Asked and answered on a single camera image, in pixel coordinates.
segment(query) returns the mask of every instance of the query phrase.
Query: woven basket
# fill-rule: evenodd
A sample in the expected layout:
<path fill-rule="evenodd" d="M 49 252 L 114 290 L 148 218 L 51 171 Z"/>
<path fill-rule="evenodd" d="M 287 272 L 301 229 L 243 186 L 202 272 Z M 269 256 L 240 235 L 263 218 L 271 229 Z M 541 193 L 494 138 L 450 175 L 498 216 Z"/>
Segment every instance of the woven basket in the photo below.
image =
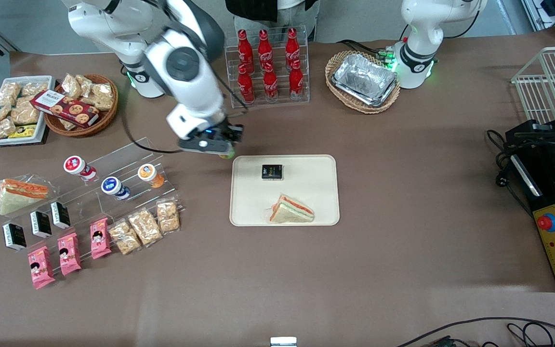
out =
<path fill-rule="evenodd" d="M 391 106 L 394 102 L 395 99 L 397 99 L 398 95 L 399 95 L 399 82 L 397 83 L 397 85 L 395 86 L 395 88 L 392 90 L 391 94 L 389 94 L 389 96 L 387 97 L 387 99 L 385 100 L 385 102 L 383 103 L 383 105 L 381 105 L 381 107 L 371 107 L 369 105 L 366 105 L 365 103 L 363 103 L 363 101 L 357 99 L 356 97 L 344 92 L 343 90 L 340 90 L 338 88 L 336 88 L 333 83 L 331 83 L 331 76 L 333 75 L 333 72 L 335 72 L 337 70 L 337 68 L 339 68 L 342 65 L 342 62 L 344 61 L 344 59 L 351 54 L 360 54 L 363 55 L 364 57 L 366 57 L 368 60 L 370 60 L 371 62 L 378 64 L 378 65 L 382 65 L 381 62 L 372 57 L 372 55 L 369 55 L 367 53 L 362 53 L 362 52 L 357 52 L 357 51 L 344 51 L 341 53 L 337 53 L 336 55 L 333 56 L 333 58 L 331 58 L 329 60 L 329 63 L 327 63 L 327 66 L 324 68 L 324 77 L 325 77 L 325 82 L 328 86 L 328 88 L 331 90 L 331 92 L 338 98 L 340 99 L 340 101 L 342 101 L 342 103 L 344 103 L 344 105 L 352 108 L 353 110 L 357 110 L 361 113 L 364 114 L 377 114 L 377 113 L 381 113 L 384 110 L 386 110 L 387 108 L 389 108 L 389 106 Z"/>
<path fill-rule="evenodd" d="M 98 119 L 97 123 L 95 123 L 94 125 L 91 125 L 89 128 L 76 127 L 70 131 L 67 131 L 66 128 L 64 128 L 64 125 L 61 124 L 61 121 L 59 121 L 59 118 L 51 114 L 45 113 L 44 117 L 45 117 L 46 125 L 48 125 L 48 127 L 53 132 L 56 132 L 57 134 L 60 134 L 63 136 L 72 136 L 72 137 L 91 136 L 93 134 L 97 134 L 98 132 L 101 132 L 102 130 L 104 130 L 106 126 L 108 126 L 111 123 L 111 121 L 113 121 L 113 119 L 115 118 L 115 114 L 117 112 L 117 102 L 119 101 L 119 93 L 117 92 L 117 86 L 115 86 L 113 81 L 111 81 L 110 79 L 107 79 L 102 75 L 84 75 L 84 76 L 96 84 L 98 83 L 110 84 L 110 88 L 113 92 L 113 97 L 114 97 L 113 107 L 108 111 L 100 112 L 99 113 L 100 118 Z M 63 91 L 64 89 L 62 88 L 61 85 L 55 88 L 55 92 L 63 94 Z"/>

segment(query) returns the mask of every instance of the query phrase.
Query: foil tray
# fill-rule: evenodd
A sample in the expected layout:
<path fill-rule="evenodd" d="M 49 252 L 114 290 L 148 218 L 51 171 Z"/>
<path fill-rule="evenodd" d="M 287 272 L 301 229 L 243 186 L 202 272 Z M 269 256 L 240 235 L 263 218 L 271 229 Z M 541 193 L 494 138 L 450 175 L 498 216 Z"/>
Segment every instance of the foil tray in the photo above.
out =
<path fill-rule="evenodd" d="M 397 74 L 360 54 L 348 55 L 333 73 L 337 88 L 372 107 L 381 106 L 397 84 Z"/>

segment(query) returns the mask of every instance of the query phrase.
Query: cup lid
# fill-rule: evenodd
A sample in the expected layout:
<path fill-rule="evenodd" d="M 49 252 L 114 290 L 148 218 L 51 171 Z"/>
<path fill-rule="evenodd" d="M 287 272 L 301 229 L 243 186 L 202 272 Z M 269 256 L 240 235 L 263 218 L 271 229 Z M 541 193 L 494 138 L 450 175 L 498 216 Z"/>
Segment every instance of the cup lid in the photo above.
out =
<path fill-rule="evenodd" d="M 138 168 L 138 178 L 143 181 L 151 181 L 157 176 L 156 167 L 152 164 L 145 164 Z"/>
<path fill-rule="evenodd" d="M 121 190 L 121 181 L 113 176 L 104 178 L 102 181 L 102 191 L 108 195 L 113 195 Z"/>
<path fill-rule="evenodd" d="M 84 170 L 85 162 L 79 156 L 71 156 L 64 162 L 64 171 L 72 175 L 78 175 Z"/>

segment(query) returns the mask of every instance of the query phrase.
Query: coca-cola bottle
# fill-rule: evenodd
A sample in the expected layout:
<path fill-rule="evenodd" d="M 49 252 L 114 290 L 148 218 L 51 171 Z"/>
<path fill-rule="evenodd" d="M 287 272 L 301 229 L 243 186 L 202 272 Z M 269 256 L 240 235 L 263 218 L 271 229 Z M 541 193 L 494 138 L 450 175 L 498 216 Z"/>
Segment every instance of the coca-cola bottle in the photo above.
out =
<path fill-rule="evenodd" d="M 301 72 L 301 62 L 299 59 L 292 62 L 291 75 L 291 99 L 297 101 L 304 95 L 304 74 Z"/>
<path fill-rule="evenodd" d="M 241 29 L 237 33 L 239 44 L 238 44 L 238 53 L 240 61 L 245 64 L 245 69 L 247 73 L 254 73 L 254 56 L 251 53 L 251 44 L 247 41 L 247 33 L 245 30 Z"/>
<path fill-rule="evenodd" d="M 267 64 L 273 65 L 273 48 L 269 43 L 269 34 L 265 29 L 260 30 L 258 33 L 260 37 L 260 44 L 258 44 L 258 59 L 260 60 L 260 68 L 267 71 Z"/>
<path fill-rule="evenodd" d="M 254 102 L 254 88 L 251 85 L 251 77 L 247 73 L 245 64 L 239 64 L 238 68 L 239 77 L 237 82 L 239 84 L 239 90 L 241 91 L 241 96 L 243 97 L 244 102 L 249 105 Z"/>
<path fill-rule="evenodd" d="M 299 42 L 297 41 L 297 29 L 288 29 L 288 41 L 286 42 L 286 69 L 291 70 L 292 62 L 299 59 Z"/>
<path fill-rule="evenodd" d="M 267 103 L 275 103 L 278 100 L 278 77 L 273 72 L 273 62 L 269 62 L 265 66 L 263 83 L 264 83 L 264 97 Z"/>

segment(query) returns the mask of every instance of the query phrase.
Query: sandwich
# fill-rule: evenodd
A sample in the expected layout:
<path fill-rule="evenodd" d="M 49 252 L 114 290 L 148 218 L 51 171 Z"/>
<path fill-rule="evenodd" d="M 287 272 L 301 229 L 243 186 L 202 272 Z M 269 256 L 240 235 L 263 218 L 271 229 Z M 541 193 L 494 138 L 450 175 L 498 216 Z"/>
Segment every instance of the sandwich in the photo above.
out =
<path fill-rule="evenodd" d="M 314 211 L 310 207 L 283 194 L 272 209 L 271 223 L 309 223 L 314 220 Z"/>
<path fill-rule="evenodd" d="M 7 215 L 46 199 L 48 187 L 6 178 L 0 180 L 0 215 Z"/>

